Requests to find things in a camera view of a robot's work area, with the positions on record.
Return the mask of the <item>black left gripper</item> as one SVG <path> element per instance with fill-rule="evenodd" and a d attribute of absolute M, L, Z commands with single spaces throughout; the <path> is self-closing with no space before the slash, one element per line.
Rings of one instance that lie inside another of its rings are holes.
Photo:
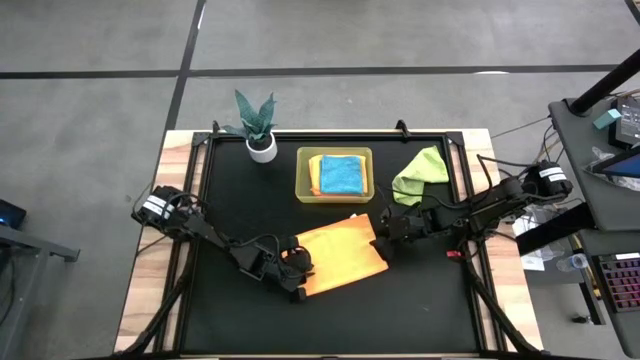
<path fill-rule="evenodd" d="M 272 256 L 268 260 L 267 274 L 288 294 L 292 303 L 302 303 L 307 298 L 303 285 L 312 275 L 310 252 L 299 243 L 296 236 L 280 240 L 271 235 L 273 240 Z"/>

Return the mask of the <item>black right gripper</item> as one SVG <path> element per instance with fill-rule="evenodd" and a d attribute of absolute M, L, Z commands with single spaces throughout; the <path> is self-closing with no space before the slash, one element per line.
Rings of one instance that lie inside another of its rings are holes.
<path fill-rule="evenodd" d="M 410 208 L 400 215 L 382 215 L 374 228 L 375 239 L 370 242 L 379 256 L 390 262 L 397 247 L 410 244 L 425 235 L 422 211 Z"/>

